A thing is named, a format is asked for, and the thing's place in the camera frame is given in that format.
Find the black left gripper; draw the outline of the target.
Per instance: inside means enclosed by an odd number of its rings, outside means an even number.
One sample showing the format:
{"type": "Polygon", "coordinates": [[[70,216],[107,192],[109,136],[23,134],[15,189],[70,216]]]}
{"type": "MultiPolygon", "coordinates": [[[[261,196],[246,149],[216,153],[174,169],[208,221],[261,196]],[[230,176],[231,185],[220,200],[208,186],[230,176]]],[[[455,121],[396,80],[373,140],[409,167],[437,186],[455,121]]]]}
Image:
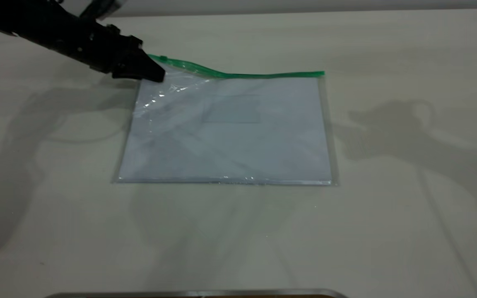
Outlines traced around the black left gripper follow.
{"type": "Polygon", "coordinates": [[[101,25],[68,12],[56,15],[56,51],[114,79],[163,82],[165,70],[143,49],[142,40],[122,35],[114,25],[101,25]]]}

